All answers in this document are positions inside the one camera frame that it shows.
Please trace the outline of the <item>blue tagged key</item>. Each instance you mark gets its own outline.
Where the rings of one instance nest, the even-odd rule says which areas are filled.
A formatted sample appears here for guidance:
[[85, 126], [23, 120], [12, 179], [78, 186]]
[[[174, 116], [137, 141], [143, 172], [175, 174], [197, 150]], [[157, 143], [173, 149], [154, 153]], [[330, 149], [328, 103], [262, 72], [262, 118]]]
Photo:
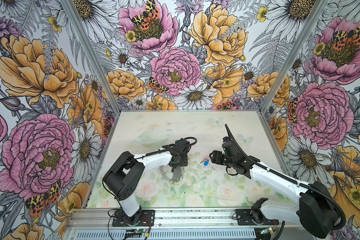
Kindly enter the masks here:
[[207, 166], [209, 164], [210, 158], [209, 157], [205, 157], [201, 160], [201, 164], [203, 164], [204, 166]]

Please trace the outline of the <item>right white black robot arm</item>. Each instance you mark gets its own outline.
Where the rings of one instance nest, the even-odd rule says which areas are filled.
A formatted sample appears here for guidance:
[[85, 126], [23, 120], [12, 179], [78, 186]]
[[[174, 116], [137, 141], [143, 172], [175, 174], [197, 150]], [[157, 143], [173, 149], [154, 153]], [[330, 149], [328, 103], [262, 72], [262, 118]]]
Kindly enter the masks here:
[[223, 150], [210, 154], [212, 163], [234, 169], [238, 175], [261, 182], [292, 201], [290, 204], [276, 203], [268, 198], [260, 198], [248, 214], [236, 211], [238, 224], [249, 221], [254, 225], [264, 225], [278, 220], [284, 224], [300, 225], [320, 239], [346, 225], [344, 211], [322, 183], [310, 184], [270, 168], [259, 159], [247, 155], [230, 129], [226, 127], [226, 130], [228, 135], [223, 138]]

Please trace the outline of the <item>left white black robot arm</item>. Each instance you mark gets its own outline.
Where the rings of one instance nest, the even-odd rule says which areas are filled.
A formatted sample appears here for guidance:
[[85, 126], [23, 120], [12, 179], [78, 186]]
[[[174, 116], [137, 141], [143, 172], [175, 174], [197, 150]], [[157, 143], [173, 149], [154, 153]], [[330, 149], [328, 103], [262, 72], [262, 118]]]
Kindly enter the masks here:
[[144, 172], [162, 166], [170, 166], [173, 171], [188, 165], [188, 152], [198, 140], [194, 137], [181, 138], [173, 144], [162, 146], [160, 149], [133, 155], [123, 152], [110, 169], [105, 173], [102, 185], [120, 205], [113, 215], [113, 226], [136, 226], [139, 224], [152, 225], [136, 200], [135, 190]]

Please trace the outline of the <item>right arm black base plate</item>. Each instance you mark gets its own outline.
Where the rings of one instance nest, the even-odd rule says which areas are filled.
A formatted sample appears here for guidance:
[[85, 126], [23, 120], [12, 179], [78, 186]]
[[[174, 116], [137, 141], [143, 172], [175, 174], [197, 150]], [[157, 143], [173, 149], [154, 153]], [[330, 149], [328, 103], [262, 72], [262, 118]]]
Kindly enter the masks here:
[[239, 226], [277, 226], [278, 220], [269, 220], [261, 212], [253, 214], [252, 209], [236, 209], [233, 215]]

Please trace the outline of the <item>aluminium front rail frame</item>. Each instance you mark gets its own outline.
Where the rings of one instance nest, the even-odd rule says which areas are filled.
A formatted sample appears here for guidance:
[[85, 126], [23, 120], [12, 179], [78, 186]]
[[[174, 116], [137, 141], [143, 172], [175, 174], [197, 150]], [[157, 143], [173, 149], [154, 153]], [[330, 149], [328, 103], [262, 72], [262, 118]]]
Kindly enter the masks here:
[[114, 209], [77, 210], [66, 229], [65, 240], [313, 240], [303, 227], [281, 221], [240, 226], [235, 208], [159, 208], [153, 223], [114, 227]]

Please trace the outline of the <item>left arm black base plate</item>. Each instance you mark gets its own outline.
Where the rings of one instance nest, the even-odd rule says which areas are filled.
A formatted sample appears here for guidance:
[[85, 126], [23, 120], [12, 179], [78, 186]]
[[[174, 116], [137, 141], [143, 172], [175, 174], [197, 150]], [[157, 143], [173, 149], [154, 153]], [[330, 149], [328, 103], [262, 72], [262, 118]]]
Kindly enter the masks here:
[[138, 210], [132, 217], [128, 217], [121, 209], [112, 217], [113, 227], [152, 227], [155, 222], [155, 210]]

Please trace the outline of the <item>left aluminium corner post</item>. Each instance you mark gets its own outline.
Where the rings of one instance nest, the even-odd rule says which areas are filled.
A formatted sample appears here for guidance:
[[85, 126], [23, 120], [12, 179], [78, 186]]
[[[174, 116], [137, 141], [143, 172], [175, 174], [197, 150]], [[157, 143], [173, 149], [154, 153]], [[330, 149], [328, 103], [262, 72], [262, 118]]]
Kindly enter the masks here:
[[116, 116], [119, 117], [121, 113], [121, 108], [118, 105], [114, 93], [110, 87], [110, 84], [107, 81], [106, 74], [103, 71], [103, 68], [98, 60], [96, 52], [91, 44], [91, 40], [87, 35], [83, 24], [81, 23], [80, 16], [75, 8], [74, 3], [72, 1], [62, 1], [62, 6], [66, 11], [68, 19], [70, 20], [70, 23], [75, 30], [75, 34], [78, 40], [81, 42], [83, 49], [85, 50], [86, 55], [90, 60], [92, 67], [94, 68], [94, 71], [105, 91], [105, 94], [107, 95], [111, 107], [113, 108]]

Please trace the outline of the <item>aluminium corner post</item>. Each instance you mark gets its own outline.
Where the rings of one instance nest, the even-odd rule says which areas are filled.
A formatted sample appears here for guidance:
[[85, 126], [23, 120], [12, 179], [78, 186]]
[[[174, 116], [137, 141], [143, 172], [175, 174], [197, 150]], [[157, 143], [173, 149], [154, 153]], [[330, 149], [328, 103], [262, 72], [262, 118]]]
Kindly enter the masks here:
[[80, 16], [75, 8], [74, 3], [72, 1], [62, 1], [62, 6], [66, 11], [68, 19], [70, 20], [70, 23], [75, 30], [75, 34], [78, 40], [81, 42], [83, 49], [85, 50], [86, 55], [90, 60], [92, 67], [94, 68], [94, 71], [105, 91], [105, 94], [107, 95], [111, 107], [113, 108], [116, 116], [119, 117], [121, 113], [121, 108], [118, 105], [114, 93], [110, 87], [110, 84], [107, 81], [106, 74], [103, 71], [103, 68], [98, 60], [96, 52], [91, 44], [91, 40], [87, 35], [83, 24], [81, 23]]
[[265, 97], [261, 107], [260, 107], [260, 113], [264, 114], [266, 112], [266, 109], [270, 105], [270, 103], [273, 101], [274, 97], [276, 96], [276, 93], [278, 92], [279, 88], [281, 87], [282, 83], [284, 82], [284, 79], [286, 78], [289, 69], [291, 65], [293, 64], [293, 61], [298, 56], [298, 51], [303, 48], [304, 43], [308, 39], [309, 35], [311, 34], [312, 30], [316, 28], [317, 22], [319, 21], [320, 16], [324, 12], [324, 9], [329, 1], [316, 1], [311, 13], [308, 15], [306, 23], [303, 25], [302, 32], [300, 34], [297, 34], [296, 41], [292, 45], [292, 48], [290, 52], [288, 53], [285, 62], [283, 63], [277, 78], [273, 85], [270, 88], [269, 93]]

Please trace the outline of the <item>right aluminium corner post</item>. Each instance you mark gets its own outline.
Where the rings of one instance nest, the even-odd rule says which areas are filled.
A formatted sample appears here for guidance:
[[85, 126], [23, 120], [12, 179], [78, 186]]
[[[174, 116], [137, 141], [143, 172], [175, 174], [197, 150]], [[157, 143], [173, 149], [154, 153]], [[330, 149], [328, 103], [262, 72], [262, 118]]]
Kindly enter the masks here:
[[293, 64], [293, 61], [298, 56], [298, 51], [303, 48], [304, 43], [308, 39], [309, 35], [311, 34], [312, 30], [316, 28], [317, 22], [319, 21], [320, 16], [324, 12], [324, 9], [329, 1], [316, 1], [311, 13], [308, 15], [306, 23], [303, 25], [302, 32], [300, 34], [297, 34], [296, 41], [292, 45], [292, 48], [290, 52], [288, 53], [285, 62], [283, 63], [277, 78], [273, 85], [270, 88], [269, 93], [265, 97], [261, 107], [260, 107], [260, 113], [264, 114], [266, 112], [266, 109], [270, 105], [270, 103], [273, 101], [274, 97], [276, 96], [276, 93], [278, 92], [279, 88], [281, 87], [282, 83], [284, 82], [284, 79], [286, 78], [289, 69], [291, 65]]

